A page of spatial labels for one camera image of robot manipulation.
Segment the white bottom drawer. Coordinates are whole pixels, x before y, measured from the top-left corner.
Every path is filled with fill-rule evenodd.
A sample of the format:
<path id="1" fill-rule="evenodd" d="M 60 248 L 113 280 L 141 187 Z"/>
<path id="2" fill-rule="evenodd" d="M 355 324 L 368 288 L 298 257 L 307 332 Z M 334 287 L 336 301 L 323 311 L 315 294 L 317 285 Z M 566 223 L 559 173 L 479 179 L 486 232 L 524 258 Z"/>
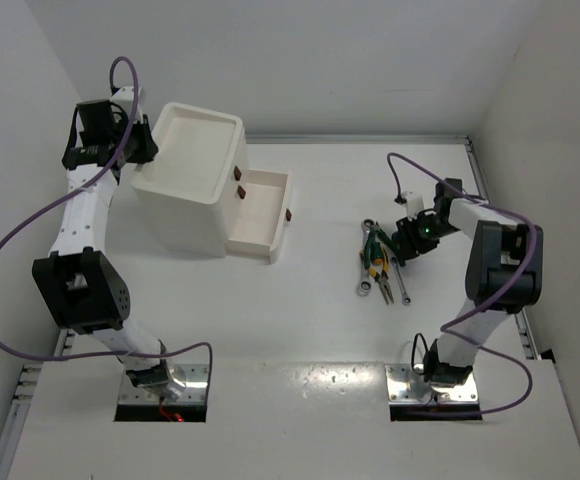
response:
<path id="1" fill-rule="evenodd" d="M 237 209 L 226 243 L 230 254 L 261 257 L 277 262 L 290 211 L 292 177 L 244 169 L 237 188 Z"/>

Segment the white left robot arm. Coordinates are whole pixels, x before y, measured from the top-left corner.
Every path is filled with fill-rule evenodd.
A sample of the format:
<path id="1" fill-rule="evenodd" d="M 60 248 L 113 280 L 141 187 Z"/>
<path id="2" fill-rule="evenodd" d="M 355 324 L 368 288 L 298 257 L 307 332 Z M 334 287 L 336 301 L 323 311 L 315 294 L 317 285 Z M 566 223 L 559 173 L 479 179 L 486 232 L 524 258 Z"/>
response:
<path id="1" fill-rule="evenodd" d="M 148 163 L 158 152 L 143 98 L 141 88 L 125 86 L 113 89 L 108 100 L 76 105 L 62 158 L 72 197 L 48 256 L 34 261 L 32 275 L 60 328 L 117 352 L 134 387 L 177 401 L 185 376 L 165 358 L 163 342 L 131 319 L 129 288 L 105 255 L 122 167 Z"/>

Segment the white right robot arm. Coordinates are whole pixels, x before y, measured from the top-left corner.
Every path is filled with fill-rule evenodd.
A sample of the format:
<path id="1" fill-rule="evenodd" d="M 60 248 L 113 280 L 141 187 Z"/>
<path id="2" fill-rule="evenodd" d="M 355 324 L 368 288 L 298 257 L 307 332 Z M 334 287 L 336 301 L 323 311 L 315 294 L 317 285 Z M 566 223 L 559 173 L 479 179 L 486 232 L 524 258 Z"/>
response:
<path id="1" fill-rule="evenodd" d="M 462 385 L 473 372 L 478 352 L 503 321 L 538 301 L 543 231 L 479 196 L 465 194 L 459 179 L 436 184 L 430 209 L 414 192 L 400 190 L 395 202 L 406 209 L 388 239 L 398 265 L 431 252 L 454 233 L 472 241 L 464 307 L 427 348 L 418 370 L 428 384 Z"/>

